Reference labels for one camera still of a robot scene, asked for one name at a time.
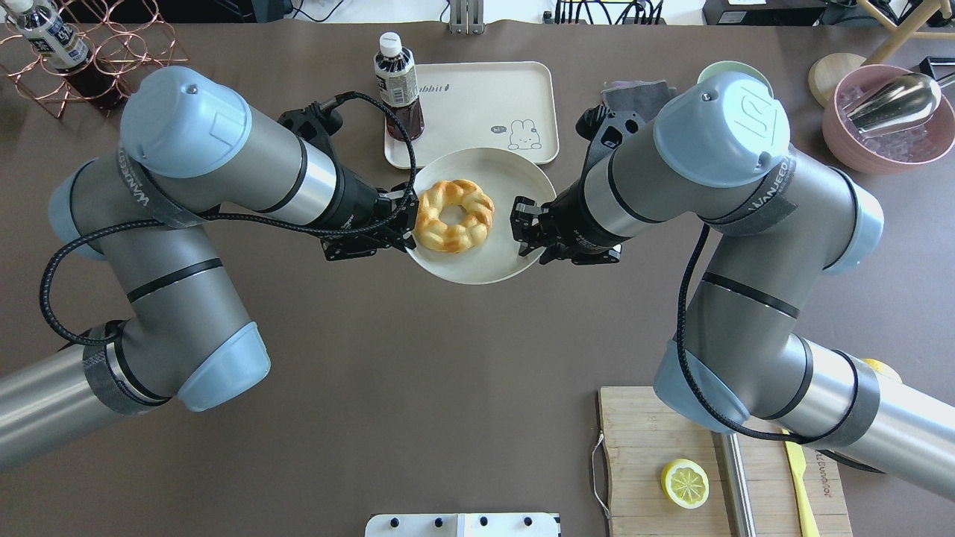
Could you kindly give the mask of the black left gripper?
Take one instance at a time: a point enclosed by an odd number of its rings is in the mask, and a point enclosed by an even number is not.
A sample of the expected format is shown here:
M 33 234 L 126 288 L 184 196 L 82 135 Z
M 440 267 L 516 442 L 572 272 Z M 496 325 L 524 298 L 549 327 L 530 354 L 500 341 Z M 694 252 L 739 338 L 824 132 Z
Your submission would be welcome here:
M 390 191 L 375 188 L 356 175 L 340 175 L 334 196 L 321 214 L 321 229 L 340 232 L 371 227 L 392 216 L 382 227 L 361 233 L 337 234 L 321 238 L 328 261 L 369 257 L 379 249 L 404 252 L 416 249 L 413 224 L 419 211 L 419 197 L 412 181 L 403 181 Z

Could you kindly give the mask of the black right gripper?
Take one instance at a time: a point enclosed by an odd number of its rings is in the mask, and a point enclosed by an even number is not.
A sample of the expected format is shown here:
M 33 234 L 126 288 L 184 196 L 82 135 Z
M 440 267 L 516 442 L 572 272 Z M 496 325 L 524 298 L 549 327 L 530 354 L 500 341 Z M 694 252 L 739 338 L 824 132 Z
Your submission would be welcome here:
M 510 221 L 520 244 L 519 256 L 545 248 L 539 264 L 555 260 L 569 260 L 579 266 L 620 262 L 624 239 L 596 222 L 586 204 L 582 179 L 543 205 L 532 198 L 515 197 Z

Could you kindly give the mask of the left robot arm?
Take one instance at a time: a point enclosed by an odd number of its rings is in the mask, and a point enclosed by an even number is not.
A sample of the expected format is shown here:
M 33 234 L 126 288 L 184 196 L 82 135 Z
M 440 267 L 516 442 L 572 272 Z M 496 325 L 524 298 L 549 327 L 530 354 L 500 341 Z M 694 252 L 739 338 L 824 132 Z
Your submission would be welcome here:
M 63 241 L 39 306 L 66 344 L 2 378 L 2 468 L 60 448 L 173 398 L 202 412 L 269 373 L 266 345 L 204 227 L 233 221 L 320 238 L 332 260 L 415 248 L 413 180 L 369 186 L 338 159 L 330 101 L 270 119 L 235 89 L 184 66 L 147 75 L 122 113 L 115 149 L 51 195 Z M 73 333 L 51 308 L 69 254 L 109 262 L 134 315 Z

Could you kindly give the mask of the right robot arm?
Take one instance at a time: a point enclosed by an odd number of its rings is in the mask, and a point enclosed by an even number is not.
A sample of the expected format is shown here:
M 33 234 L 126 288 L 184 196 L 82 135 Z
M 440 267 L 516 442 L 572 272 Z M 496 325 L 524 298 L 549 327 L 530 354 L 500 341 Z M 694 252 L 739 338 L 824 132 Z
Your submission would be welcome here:
M 540 262 L 613 264 L 624 241 L 685 213 L 703 224 L 654 380 L 660 401 L 718 434 L 801 443 L 953 497 L 953 407 L 795 334 L 823 274 L 879 244 L 879 201 L 790 142 L 782 104 L 730 71 L 647 125 L 600 107 L 580 179 L 553 201 L 516 197 L 513 236 Z

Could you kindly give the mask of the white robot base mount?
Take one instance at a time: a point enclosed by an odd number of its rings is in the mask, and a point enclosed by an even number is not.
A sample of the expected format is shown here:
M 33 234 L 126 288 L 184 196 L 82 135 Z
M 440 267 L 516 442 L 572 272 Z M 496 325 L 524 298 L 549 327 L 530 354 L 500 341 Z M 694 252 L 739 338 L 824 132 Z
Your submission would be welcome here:
M 542 511 L 378 514 L 365 536 L 560 536 L 558 514 Z

